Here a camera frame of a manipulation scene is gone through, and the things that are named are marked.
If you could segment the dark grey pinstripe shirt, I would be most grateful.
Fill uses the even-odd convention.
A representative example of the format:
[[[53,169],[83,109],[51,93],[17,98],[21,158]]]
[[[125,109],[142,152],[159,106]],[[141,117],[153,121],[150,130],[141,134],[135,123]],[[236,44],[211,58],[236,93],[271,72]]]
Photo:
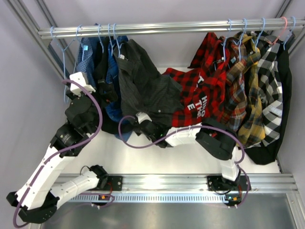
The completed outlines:
[[[122,41],[113,54],[119,69],[122,114],[142,112],[157,124],[172,126],[173,114],[183,110],[182,86],[160,74],[146,50],[133,39]]]

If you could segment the light blue wire hanger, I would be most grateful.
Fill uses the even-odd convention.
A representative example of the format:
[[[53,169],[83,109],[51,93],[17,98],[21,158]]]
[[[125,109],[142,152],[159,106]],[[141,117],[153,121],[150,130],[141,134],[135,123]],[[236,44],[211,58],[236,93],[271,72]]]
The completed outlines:
[[[124,59],[124,57],[122,57],[122,55],[121,55],[121,47],[123,45],[122,41],[127,41],[128,38],[127,38],[126,35],[117,37],[115,28],[116,28],[116,23],[113,24],[112,32],[113,32],[113,36],[114,36],[114,39],[116,41],[116,45],[117,45],[117,48],[118,48],[118,57],[121,58],[121,59]]]

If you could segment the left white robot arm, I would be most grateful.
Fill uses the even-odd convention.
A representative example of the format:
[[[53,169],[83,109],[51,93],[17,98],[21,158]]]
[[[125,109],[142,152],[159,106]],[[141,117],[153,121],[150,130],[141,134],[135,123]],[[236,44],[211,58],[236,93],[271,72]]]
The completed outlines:
[[[95,89],[85,79],[65,79],[75,96],[66,110],[67,122],[50,141],[42,161],[29,180],[6,199],[15,207],[13,225],[21,229],[28,224],[42,224],[67,201],[88,190],[103,190],[109,184],[109,175],[99,165],[71,181],[56,186],[63,169],[93,140],[102,128],[102,110],[92,95]]]

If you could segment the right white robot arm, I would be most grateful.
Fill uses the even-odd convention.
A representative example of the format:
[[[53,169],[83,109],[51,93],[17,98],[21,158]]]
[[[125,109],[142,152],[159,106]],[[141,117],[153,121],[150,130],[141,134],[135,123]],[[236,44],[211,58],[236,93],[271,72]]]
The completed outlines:
[[[150,118],[138,118],[137,131],[144,134],[155,145],[177,147],[180,145],[199,144],[211,156],[220,162],[223,181],[237,183],[241,170],[235,155],[242,143],[236,133],[227,126],[211,118],[189,127],[162,127]]]

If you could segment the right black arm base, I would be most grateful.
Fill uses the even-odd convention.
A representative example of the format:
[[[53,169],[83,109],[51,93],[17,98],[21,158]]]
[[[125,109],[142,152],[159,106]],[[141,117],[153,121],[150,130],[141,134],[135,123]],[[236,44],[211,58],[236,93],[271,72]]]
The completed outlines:
[[[227,194],[232,191],[247,191],[247,189],[252,189],[250,182],[244,175],[239,176],[235,181],[225,179],[221,175],[209,175],[207,176],[207,185],[209,191],[214,191],[220,194]]]

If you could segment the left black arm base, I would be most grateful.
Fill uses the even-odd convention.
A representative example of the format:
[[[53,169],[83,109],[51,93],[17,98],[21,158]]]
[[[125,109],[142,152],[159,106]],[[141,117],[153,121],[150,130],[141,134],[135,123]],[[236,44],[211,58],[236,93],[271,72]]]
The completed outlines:
[[[93,165],[91,167],[83,166],[80,170],[80,175],[83,175],[84,168],[87,168],[88,171],[93,171],[99,182],[97,187],[89,189],[89,191],[122,191],[122,176],[109,175],[106,170],[100,165]]]

